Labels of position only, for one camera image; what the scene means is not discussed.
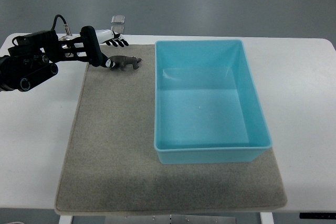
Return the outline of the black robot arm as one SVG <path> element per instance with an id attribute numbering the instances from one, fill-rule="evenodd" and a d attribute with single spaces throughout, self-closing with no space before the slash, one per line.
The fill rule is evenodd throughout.
<path id="1" fill-rule="evenodd" d="M 9 54 L 1 57 L 1 91 L 27 92 L 58 73 L 57 62 L 91 62 L 80 56 L 82 47 L 74 42 L 62 44 L 56 35 L 57 19 L 63 21 L 66 34 L 71 35 L 65 18 L 57 14 L 50 30 L 44 30 L 12 39 Z"/>

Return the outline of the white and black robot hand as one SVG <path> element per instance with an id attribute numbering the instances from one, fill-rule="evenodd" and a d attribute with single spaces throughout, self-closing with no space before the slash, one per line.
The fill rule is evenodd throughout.
<path id="1" fill-rule="evenodd" d="M 113 30 L 95 30 L 92 26 L 82 27 L 80 31 L 83 47 L 88 62 L 94 67 L 114 67 L 116 63 L 101 52 L 100 45 L 106 44 L 114 47 L 128 46 L 122 34 Z"/>

